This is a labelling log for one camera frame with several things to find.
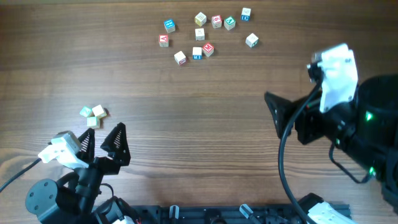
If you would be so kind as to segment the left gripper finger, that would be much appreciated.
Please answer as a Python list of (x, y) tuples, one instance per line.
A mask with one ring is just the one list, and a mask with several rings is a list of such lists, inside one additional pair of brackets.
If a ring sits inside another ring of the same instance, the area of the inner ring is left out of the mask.
[(127, 143), (126, 125), (118, 123), (107, 135), (100, 148), (106, 151), (108, 157), (112, 158), (117, 164), (128, 166), (131, 155)]
[(85, 163), (91, 163), (95, 156), (95, 130), (88, 128), (78, 140), (81, 143), (81, 149), (76, 154), (77, 158)]

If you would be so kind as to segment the green E block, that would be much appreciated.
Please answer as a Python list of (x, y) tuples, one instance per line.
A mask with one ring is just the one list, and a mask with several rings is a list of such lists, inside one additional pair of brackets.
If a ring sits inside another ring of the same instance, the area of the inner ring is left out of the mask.
[(96, 116), (88, 117), (86, 119), (86, 125), (92, 129), (98, 129), (101, 126), (100, 119)]

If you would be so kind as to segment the green Z block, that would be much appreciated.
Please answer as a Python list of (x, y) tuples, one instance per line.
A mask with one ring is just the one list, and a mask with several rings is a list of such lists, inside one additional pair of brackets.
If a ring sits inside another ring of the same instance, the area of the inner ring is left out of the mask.
[(85, 118), (89, 118), (92, 117), (93, 115), (93, 111), (91, 108), (84, 106), (82, 107), (82, 109), (80, 110), (80, 115), (82, 115)]

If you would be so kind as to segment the yellow 3 block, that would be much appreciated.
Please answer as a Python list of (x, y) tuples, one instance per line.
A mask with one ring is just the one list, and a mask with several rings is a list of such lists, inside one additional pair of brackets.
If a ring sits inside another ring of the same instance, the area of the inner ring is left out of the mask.
[(93, 107), (92, 112), (94, 116), (97, 117), (98, 119), (104, 118), (108, 115), (105, 108), (103, 108), (101, 105)]

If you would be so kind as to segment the plain block green side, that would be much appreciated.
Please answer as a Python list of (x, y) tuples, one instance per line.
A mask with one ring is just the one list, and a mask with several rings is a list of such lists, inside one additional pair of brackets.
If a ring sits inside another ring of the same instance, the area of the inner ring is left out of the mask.
[(245, 43), (250, 47), (253, 48), (259, 41), (258, 36), (256, 36), (254, 33), (250, 34), (249, 36), (246, 37)]

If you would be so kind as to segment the plain block red side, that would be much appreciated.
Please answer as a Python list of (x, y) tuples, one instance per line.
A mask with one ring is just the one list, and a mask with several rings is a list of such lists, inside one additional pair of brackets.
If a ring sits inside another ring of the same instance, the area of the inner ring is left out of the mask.
[(183, 65), (187, 61), (187, 57), (182, 51), (177, 52), (174, 55), (174, 59), (177, 62), (178, 65)]

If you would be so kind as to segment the red A block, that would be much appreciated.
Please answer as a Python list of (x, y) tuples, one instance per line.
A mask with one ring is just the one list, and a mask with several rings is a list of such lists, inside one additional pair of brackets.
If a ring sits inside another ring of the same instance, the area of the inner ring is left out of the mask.
[(167, 34), (160, 34), (159, 35), (159, 45), (161, 47), (168, 47), (169, 46), (169, 36)]

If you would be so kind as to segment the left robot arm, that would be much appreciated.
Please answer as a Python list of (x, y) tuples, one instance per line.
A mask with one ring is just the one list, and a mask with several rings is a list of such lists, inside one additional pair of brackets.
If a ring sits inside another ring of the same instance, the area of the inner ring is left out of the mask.
[(137, 212), (116, 196), (94, 207), (104, 176), (117, 175), (130, 163), (125, 124), (118, 123), (101, 148), (106, 157), (95, 156), (92, 128), (80, 137), (71, 131), (55, 135), (39, 158), (44, 163), (56, 159), (71, 171), (57, 181), (42, 179), (34, 184), (25, 199), (26, 209), (41, 223), (140, 223)]

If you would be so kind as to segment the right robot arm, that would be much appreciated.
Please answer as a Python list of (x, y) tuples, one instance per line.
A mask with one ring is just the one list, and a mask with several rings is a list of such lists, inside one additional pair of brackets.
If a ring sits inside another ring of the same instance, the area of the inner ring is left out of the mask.
[(282, 186), (298, 213), (301, 223), (315, 223), (307, 204), (298, 203), (284, 174), (284, 149), (287, 137), (295, 129), (298, 140), (308, 144), (321, 137), (331, 141), (329, 158), (342, 150), (366, 170), (357, 184), (371, 179), (381, 183), (383, 199), (397, 208), (397, 75), (379, 75), (354, 89), (354, 98), (339, 103), (326, 113), (319, 110), (322, 91), (316, 85), (308, 96), (289, 101), (270, 92), (264, 99), (275, 122), (280, 139), (278, 169)]

